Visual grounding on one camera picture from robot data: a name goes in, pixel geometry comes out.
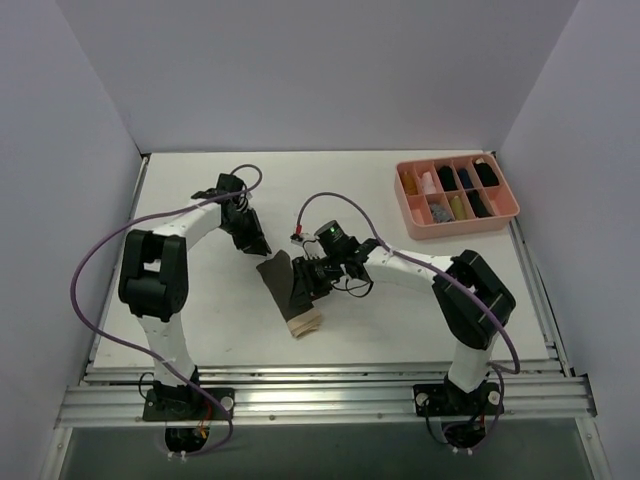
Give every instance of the white robotic arm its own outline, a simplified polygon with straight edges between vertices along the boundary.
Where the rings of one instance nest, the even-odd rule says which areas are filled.
[[[187,350],[181,310],[187,300],[187,252],[209,232],[229,233],[244,253],[271,250],[248,198],[238,195],[219,203],[203,202],[244,189],[235,175],[221,174],[216,188],[195,193],[186,207],[200,205],[150,231],[132,230],[125,240],[118,294],[144,329],[149,348],[184,377],[198,383],[198,371]],[[194,392],[154,360],[156,398],[194,404]]]

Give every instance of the metal frame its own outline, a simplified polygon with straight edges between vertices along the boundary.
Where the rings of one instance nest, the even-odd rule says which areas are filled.
[[[132,215],[148,162],[147,156],[136,185]],[[503,418],[575,419],[594,478],[608,480],[611,477],[593,420],[596,410],[589,381],[586,377],[573,375],[540,273],[517,221],[512,222],[509,229],[549,359],[522,362],[522,373],[505,379],[508,393]],[[107,299],[114,285],[113,280]],[[105,313],[101,316],[101,324],[105,321]],[[141,420],[143,403],[137,384],[144,369],[92,367],[98,341],[94,342],[83,381],[70,388],[64,398],[42,479],[60,475],[74,428],[165,427],[164,423]],[[286,425],[424,421],[415,415],[412,386],[441,382],[448,367],[442,362],[312,367],[199,366],[199,370],[205,386],[236,389],[235,424]],[[190,424],[195,425],[195,422],[167,425]],[[219,422],[214,428],[226,428],[226,424]]]

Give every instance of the gray object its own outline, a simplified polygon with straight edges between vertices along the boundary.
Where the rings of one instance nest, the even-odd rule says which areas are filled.
[[[431,216],[433,217],[434,222],[436,223],[453,222],[453,217],[447,211],[447,209],[444,208],[442,205],[439,205],[437,203],[429,204],[429,210],[431,210]]]

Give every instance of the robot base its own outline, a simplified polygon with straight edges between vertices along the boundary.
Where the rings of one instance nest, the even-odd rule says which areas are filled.
[[[218,400],[233,418],[233,407],[235,405],[235,390],[232,388],[205,388],[213,398]],[[167,402],[158,402],[153,389],[146,392],[147,401],[144,404],[142,420],[145,422],[182,422],[187,420],[202,420],[207,416],[208,408],[206,403],[197,408],[190,408],[185,404],[171,405]],[[211,420],[226,420],[224,413],[212,405]]]
[[[419,417],[493,416],[498,412],[498,405],[491,402],[490,398],[493,400],[499,396],[498,385],[490,382],[484,382],[472,395],[464,397],[464,402],[455,403],[443,384],[413,386],[416,415]]]

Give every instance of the white table surface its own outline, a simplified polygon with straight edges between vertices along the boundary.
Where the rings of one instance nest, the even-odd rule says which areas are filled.
[[[548,358],[535,310],[507,229],[417,242],[406,233],[393,191],[394,166],[404,160],[437,158],[468,151],[271,152],[153,154],[136,216],[175,209],[197,190],[215,186],[218,173],[254,163],[264,181],[254,192],[258,212],[274,253],[301,255],[289,242],[303,201],[318,191],[346,194],[373,219],[382,237],[396,248],[434,255],[479,252],[511,290],[517,307],[507,325],[520,357]],[[255,173],[240,176],[252,184]],[[314,232],[336,219],[360,241],[369,238],[364,220],[348,204],[319,198],[307,209],[303,227]],[[139,228],[153,228],[157,223]],[[263,261],[235,250],[218,230],[189,252],[190,293],[183,310],[189,352],[201,366],[275,366],[363,363],[443,362],[453,358],[454,337],[431,291],[418,293],[376,284],[364,299],[333,292],[315,302],[324,321],[319,331],[291,337],[255,267]],[[128,307],[114,292],[108,301],[105,329],[146,346],[145,336]],[[494,359],[509,359],[499,340]],[[94,368],[146,367],[144,354],[102,339]]]

